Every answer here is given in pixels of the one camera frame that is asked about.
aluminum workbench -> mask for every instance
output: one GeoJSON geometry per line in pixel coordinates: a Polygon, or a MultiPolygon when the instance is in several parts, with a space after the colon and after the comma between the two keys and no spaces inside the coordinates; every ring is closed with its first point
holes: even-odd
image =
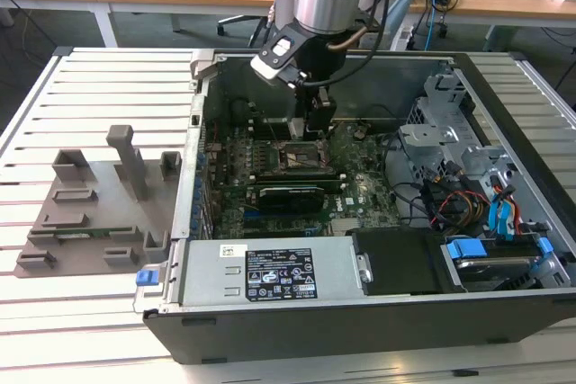
{"type": "MultiPolygon", "coordinates": [[[[50,60],[0,138],[0,272],[13,269],[26,242],[60,147],[115,160],[106,131],[131,124],[145,159],[182,149],[191,56],[191,49],[75,49],[50,60]]],[[[570,108],[526,61],[505,54],[472,60],[575,199],[570,108]]],[[[552,383],[576,376],[576,319],[519,344],[181,366],[132,312],[134,291],[134,274],[0,277],[0,382],[552,383]],[[457,378],[454,370],[479,376],[457,378]]]]}

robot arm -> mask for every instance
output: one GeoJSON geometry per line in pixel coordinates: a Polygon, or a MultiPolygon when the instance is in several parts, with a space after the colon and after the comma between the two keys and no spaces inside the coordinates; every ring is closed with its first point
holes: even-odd
{"type": "Polygon", "coordinates": [[[353,29],[360,0],[296,0],[294,20],[284,26],[253,58],[252,68],[268,82],[279,80],[296,93],[296,117],[303,118],[304,137],[328,132],[336,103],[329,85],[352,75],[374,55],[383,36],[388,2],[385,0],[378,38],[360,67],[332,78],[346,61],[347,48],[374,26],[373,0],[364,26],[353,29]]]}

warning label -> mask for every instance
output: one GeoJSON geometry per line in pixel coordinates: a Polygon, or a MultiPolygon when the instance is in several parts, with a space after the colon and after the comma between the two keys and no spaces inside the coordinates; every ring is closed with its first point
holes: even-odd
{"type": "Polygon", "coordinates": [[[312,251],[246,251],[246,298],[250,301],[317,299],[312,251]]]}

motherboard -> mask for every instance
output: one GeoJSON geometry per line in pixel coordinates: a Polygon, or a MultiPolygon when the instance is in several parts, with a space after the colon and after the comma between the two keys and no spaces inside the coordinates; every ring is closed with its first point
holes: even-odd
{"type": "Polygon", "coordinates": [[[329,137],[300,141],[287,139],[282,125],[265,125],[260,133],[235,128],[208,144],[213,238],[343,236],[399,225],[381,169],[381,137],[368,130],[342,121],[329,137]]]}

green circuit board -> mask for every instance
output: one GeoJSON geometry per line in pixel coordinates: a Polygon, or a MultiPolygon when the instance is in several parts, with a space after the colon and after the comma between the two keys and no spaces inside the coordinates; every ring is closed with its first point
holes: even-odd
{"type": "Polygon", "coordinates": [[[308,143],[319,152],[314,166],[310,160],[300,162],[296,157],[286,156],[306,144],[254,140],[245,130],[228,138],[222,146],[226,156],[220,157],[226,165],[226,174],[214,182],[221,198],[214,238],[342,236],[353,228],[399,225],[400,215],[380,170],[377,156],[382,153],[382,147],[376,136],[360,134],[362,139],[359,139],[358,133],[364,129],[355,122],[339,123],[335,128],[330,139],[308,143]],[[310,181],[326,190],[320,211],[306,215],[262,214],[255,200],[258,191],[294,182],[277,180],[258,184],[255,174],[257,178],[263,170],[267,174],[278,174],[289,168],[331,174],[337,180],[310,181]]]}

